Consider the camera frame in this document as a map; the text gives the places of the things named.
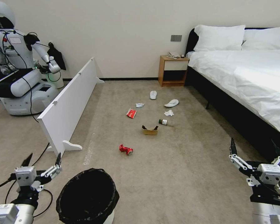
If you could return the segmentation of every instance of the beige carpet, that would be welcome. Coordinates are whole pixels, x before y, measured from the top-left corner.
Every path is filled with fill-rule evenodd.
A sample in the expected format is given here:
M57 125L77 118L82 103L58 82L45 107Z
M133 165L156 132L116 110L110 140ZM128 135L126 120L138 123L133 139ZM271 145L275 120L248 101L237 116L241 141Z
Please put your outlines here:
M158 92L156 100L149 92ZM178 99L174 116L166 117L163 105ZM125 113L135 103L134 119ZM252 223L251 189L229 161L230 139L245 160L262 160L258 152L192 87L160 87L157 81L108 81L96 85L71 142L83 146L66 152L62 173L46 185L53 204L35 223L61 223L56 199L67 181L82 170L103 168L113 178L120 195L114 224L144 223ZM173 127L160 125L156 136L143 135L141 126L155 127L168 119ZM0 183L33 152L34 162L47 140L30 116L10 116L0 102ZM120 144L132 147L126 156ZM56 157L46 152L37 169L51 166ZM9 184L0 188L4 202ZM16 197L16 187L8 202ZM42 211L50 196L40 193Z

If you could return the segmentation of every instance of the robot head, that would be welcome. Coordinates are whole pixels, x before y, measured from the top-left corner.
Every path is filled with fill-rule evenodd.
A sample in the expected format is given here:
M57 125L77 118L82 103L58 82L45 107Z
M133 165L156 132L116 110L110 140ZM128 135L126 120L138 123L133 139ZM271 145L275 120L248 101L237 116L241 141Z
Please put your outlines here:
M0 2L0 28L12 29L14 26L15 14L7 4Z

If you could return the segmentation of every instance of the black headboard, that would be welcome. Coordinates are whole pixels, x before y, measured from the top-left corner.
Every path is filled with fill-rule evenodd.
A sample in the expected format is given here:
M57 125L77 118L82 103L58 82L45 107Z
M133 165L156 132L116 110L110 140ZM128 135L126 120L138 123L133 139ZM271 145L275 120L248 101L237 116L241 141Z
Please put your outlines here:
M267 29L267 28L253 28L253 27L246 27L245 30L263 30L263 29ZM187 54L189 51L194 51L194 47L196 46L198 42L198 35L194 32L194 29L191 30L190 34L189 34L189 38L188 38L188 43L187 43L187 47L186 47L186 53Z

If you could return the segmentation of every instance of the nightstand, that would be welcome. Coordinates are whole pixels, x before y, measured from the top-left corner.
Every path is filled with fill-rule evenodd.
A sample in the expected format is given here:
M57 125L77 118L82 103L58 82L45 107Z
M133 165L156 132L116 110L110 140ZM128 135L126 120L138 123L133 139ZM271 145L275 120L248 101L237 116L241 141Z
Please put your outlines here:
M161 86L184 86L189 58L172 59L161 55L159 83Z

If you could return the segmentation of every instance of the trash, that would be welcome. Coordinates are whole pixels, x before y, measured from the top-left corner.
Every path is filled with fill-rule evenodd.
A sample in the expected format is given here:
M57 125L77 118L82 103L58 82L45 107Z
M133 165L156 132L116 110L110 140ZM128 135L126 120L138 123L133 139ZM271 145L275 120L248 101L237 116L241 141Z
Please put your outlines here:
M170 127L174 127L174 124L168 124L168 120L159 120L159 124L163 124L163 125L167 125L167 126L170 126Z
M143 134L155 135L158 134L158 127L156 126L154 129L147 129L144 125L142 125Z
M171 117L174 115L174 113L172 112L172 110L166 111L164 114L165 114L166 116L171 116Z
M136 107L143 107L144 103L136 103Z
M179 101L177 99L171 100L169 103L165 104L165 107L174 107L178 105Z
M153 91L150 92L149 98L152 99L152 100L155 100L157 94L158 94L158 93L157 93L155 90L153 90Z
M114 216L118 200L119 194L109 174L91 168L67 182L57 198L56 211L65 224L105 223Z
M127 112L127 116L130 117L130 118L134 118L135 115L136 115L137 111L136 110L132 110L131 108L128 110Z
M132 148L124 147L123 144L121 144L121 145L119 146L119 150L120 150L121 152L125 152L128 156L131 155L131 154L134 152L134 150L133 150Z
M159 124L167 125L167 120L164 120L164 119L161 120L161 119L160 119L160 120L159 120Z

